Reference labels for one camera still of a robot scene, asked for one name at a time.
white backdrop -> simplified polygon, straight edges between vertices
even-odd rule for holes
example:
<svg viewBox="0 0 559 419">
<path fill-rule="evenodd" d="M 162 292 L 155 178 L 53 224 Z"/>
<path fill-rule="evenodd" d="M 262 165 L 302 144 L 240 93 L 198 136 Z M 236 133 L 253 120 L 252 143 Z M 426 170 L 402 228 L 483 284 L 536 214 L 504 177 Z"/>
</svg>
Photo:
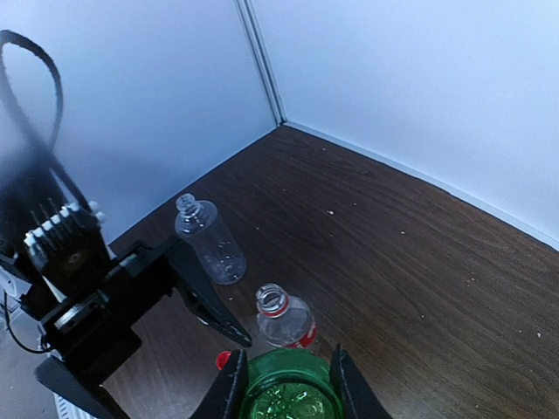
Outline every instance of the white backdrop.
<svg viewBox="0 0 559 419">
<path fill-rule="evenodd" d="M 289 121 L 559 240 L 558 2 L 253 1 Z"/>
<path fill-rule="evenodd" d="M 232 1 L 3 0 L 0 29 L 57 64 L 66 109 L 56 153 L 107 213 L 107 240 L 274 128 Z M 30 53 L 5 50 L 16 95 L 46 134 L 50 75 Z M 0 151 L 21 144 L 1 105 L 0 130 Z"/>
</svg>

red label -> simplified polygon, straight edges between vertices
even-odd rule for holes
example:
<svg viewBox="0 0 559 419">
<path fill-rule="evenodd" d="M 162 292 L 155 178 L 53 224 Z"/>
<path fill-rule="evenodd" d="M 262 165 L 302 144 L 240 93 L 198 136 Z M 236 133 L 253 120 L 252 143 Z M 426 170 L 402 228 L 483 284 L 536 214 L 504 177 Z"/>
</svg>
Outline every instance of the red label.
<svg viewBox="0 0 559 419">
<path fill-rule="evenodd" d="M 316 330 L 316 323 L 314 323 L 313 320 L 313 325 L 309 329 L 308 333 L 302 338 L 300 338 L 300 340 L 296 341 L 295 343 L 292 343 L 291 345 L 287 345 L 286 347 L 307 349 L 308 347 L 310 347 L 311 343 L 313 343 L 314 340 L 316 339 L 317 332 L 318 331 Z"/>
</svg>

wooden table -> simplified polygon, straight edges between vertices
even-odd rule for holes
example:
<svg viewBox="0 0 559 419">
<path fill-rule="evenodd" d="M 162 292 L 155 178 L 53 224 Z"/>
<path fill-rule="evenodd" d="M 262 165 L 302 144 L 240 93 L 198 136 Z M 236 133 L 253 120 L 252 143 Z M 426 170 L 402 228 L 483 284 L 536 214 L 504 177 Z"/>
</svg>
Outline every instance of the wooden table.
<svg viewBox="0 0 559 419">
<path fill-rule="evenodd" d="M 559 417 L 557 252 L 425 182 L 281 127 L 186 190 L 212 200 L 248 272 L 218 293 L 238 318 L 277 282 L 313 308 L 395 418 Z M 113 243 L 158 244 L 174 199 Z M 107 382 L 134 419 L 187 418 L 235 347 L 180 298 L 136 325 Z"/>
</svg>

black strap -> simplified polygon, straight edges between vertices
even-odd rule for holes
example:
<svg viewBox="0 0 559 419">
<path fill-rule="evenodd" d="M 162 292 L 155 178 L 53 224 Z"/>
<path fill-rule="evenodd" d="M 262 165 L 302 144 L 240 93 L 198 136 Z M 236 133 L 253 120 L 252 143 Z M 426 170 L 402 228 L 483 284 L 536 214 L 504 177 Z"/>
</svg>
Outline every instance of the black strap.
<svg viewBox="0 0 559 419">
<path fill-rule="evenodd" d="M 3 47 L 7 44 L 14 44 L 32 52 L 41 61 L 43 61 L 43 63 L 45 63 L 49 72 L 51 72 L 56 92 L 56 117 L 54 119 L 49 147 L 47 147 L 41 136 L 37 133 L 37 131 L 35 131 L 35 128 L 33 128 L 29 119 L 25 116 L 24 111 L 21 107 L 19 107 L 16 96 L 11 90 L 10 82 L 3 62 Z M 35 44 L 30 39 L 13 31 L 0 31 L 0 100 L 4 103 L 8 114 L 14 120 L 17 127 L 25 134 L 27 141 L 37 150 L 38 154 L 46 160 L 51 170 L 56 173 L 60 181 L 66 185 L 70 193 L 76 198 L 78 204 L 85 210 L 91 212 L 87 199 L 83 196 L 78 186 L 73 182 L 72 178 L 66 173 L 64 167 L 52 153 L 52 148 L 54 147 L 56 139 L 59 135 L 59 127 L 60 122 L 62 121 L 62 109 L 64 104 L 59 69 L 54 65 L 54 61 L 52 61 L 52 58 L 45 52 L 45 50 L 43 50 L 43 48 Z"/>
</svg>

empty water bottle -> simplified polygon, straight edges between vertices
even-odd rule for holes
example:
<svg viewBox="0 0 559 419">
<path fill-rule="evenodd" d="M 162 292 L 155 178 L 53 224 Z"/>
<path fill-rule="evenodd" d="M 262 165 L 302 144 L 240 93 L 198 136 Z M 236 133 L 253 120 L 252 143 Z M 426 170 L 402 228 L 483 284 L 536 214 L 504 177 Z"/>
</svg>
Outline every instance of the empty water bottle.
<svg viewBox="0 0 559 419">
<path fill-rule="evenodd" d="M 197 201 L 191 194 L 179 197 L 176 207 L 176 233 L 194 248 L 213 281 L 220 285 L 239 281 L 246 271 L 246 259 L 217 207 L 210 201 Z"/>
<path fill-rule="evenodd" d="M 256 292 L 259 330 L 273 347 L 307 349 L 318 354 L 316 324 L 307 303 L 289 296 L 279 285 L 262 285 Z"/>
</svg>

